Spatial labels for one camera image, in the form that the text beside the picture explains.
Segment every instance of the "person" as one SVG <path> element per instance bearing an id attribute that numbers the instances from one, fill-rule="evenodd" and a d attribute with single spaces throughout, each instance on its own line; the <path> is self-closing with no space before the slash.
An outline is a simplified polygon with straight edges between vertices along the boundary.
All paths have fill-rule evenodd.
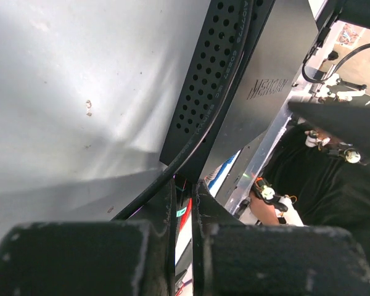
<path id="1" fill-rule="evenodd" d="M 332 158 L 305 145 L 307 124 L 292 127 L 278 142 L 262 176 L 280 194 L 297 197 L 305 225 L 350 231 L 370 264 L 370 163 Z M 274 207 L 250 192 L 251 212 L 264 225 L 279 225 Z"/>

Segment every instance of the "red cable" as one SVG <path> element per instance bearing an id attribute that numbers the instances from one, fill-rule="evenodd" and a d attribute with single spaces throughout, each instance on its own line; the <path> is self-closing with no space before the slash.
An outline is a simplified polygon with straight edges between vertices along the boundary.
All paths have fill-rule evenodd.
<path id="1" fill-rule="evenodd" d="M 189 214 L 191 213 L 191 210 L 192 210 L 192 199 L 189 200 L 189 203 L 187 204 L 187 207 L 186 207 L 186 212 L 181 218 L 181 223 L 179 224 L 179 231 L 181 231 L 182 228 L 184 227 L 187 219 L 189 218 Z"/>
<path id="2" fill-rule="evenodd" d="M 183 289 L 184 289 L 184 284 L 181 286 L 181 288 L 178 290 L 177 294 L 175 294 L 175 296 L 179 296 L 183 293 Z"/>

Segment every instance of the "black wire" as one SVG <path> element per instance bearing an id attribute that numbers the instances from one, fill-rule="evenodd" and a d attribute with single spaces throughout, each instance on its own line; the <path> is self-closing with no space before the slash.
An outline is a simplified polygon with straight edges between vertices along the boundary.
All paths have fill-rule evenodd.
<path id="1" fill-rule="evenodd" d="M 193 133 L 191 138 L 188 140 L 186 145 L 182 148 L 180 153 L 173 159 L 173 161 L 169 164 L 169 166 L 160 174 L 160 176 L 152 182 L 151 185 L 147 187 L 140 195 L 138 195 L 129 205 L 127 205 L 120 213 L 115 215 L 113 220 L 125 220 L 128 219 L 133 213 L 135 213 L 138 209 L 140 209 L 144 204 L 146 204 L 153 196 L 164 186 L 172 177 L 173 175 L 189 160 L 192 154 L 196 151 L 198 146 L 203 141 L 204 137 L 210 131 L 212 125 L 214 124 L 216 118 L 221 112 L 222 106 L 227 98 L 227 90 L 229 89 L 230 85 L 232 84 L 232 80 L 234 75 L 237 72 L 238 66 L 240 64 L 241 58 L 243 56 L 242 50 L 245 44 L 245 37 L 247 36 L 250 20 L 252 16 L 252 5 L 249 4 L 248 1 L 243 1 L 242 7 L 245 7 L 245 2 L 247 2 L 248 6 L 246 8 L 247 14 L 244 15 L 240 14 L 239 23 L 242 23 L 244 20 L 244 26 L 239 26 L 237 29 L 237 36 L 236 42 L 233 45 L 231 51 L 231 57 L 235 57 L 233 63 L 228 63 L 226 67 L 226 71 L 224 73 L 228 73 L 227 75 L 223 75 L 221 79 L 218 93 L 222 96 L 218 105 L 212 104 L 210 108 L 207 110 L 206 116 L 204 116 L 203 121 L 200 123 L 199 127 Z"/>
<path id="2" fill-rule="evenodd" d="M 368 49 L 370 48 L 370 43 L 369 44 L 365 44 L 365 45 L 362 45 L 356 49 L 354 49 L 353 51 L 351 51 L 349 54 L 347 54 L 338 64 L 337 66 L 335 67 L 333 73 L 331 73 L 331 75 L 327 78 L 324 78 L 324 79 L 321 79 L 321 80 L 316 80 L 314 78 L 311 78 L 309 77 L 307 74 L 306 74 L 306 64 L 308 62 L 308 60 L 310 58 L 308 58 L 304 63 L 303 63 L 303 67 L 302 67 L 302 75 L 304 77 L 304 79 L 307 81 L 307 82 L 310 82 L 310 83 L 324 83 L 326 80 L 328 80 L 330 77 L 332 77 L 332 75 L 349 59 L 351 59 L 355 54 L 365 50 L 365 49 Z"/>

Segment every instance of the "hand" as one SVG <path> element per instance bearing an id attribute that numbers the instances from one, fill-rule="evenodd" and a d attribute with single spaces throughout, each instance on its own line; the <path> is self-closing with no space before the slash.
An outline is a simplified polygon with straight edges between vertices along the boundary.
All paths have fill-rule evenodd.
<path id="1" fill-rule="evenodd" d="M 279 225 L 276 210 L 273 205 L 265 204 L 264 201 L 256 197 L 253 191 L 250 191 L 249 197 L 251 198 L 251 212 L 263 225 Z"/>
<path id="2" fill-rule="evenodd" d="M 339 142 L 342 142 L 339 138 L 333 137 L 332 135 L 328 134 L 321 128 L 316 128 L 315 131 L 318 133 L 319 139 L 330 138 L 329 141 L 330 144 L 338 144 Z"/>

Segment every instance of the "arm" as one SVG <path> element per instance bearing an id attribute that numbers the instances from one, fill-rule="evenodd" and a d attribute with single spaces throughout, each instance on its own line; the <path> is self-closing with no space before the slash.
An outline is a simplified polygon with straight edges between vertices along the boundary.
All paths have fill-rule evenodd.
<path id="1" fill-rule="evenodd" d="M 249 196 L 251 198 L 251 212 L 259 219 L 259 221 L 262 222 L 263 225 L 279 225 L 274 206 L 265 204 L 265 202 L 258 199 L 252 191 Z"/>

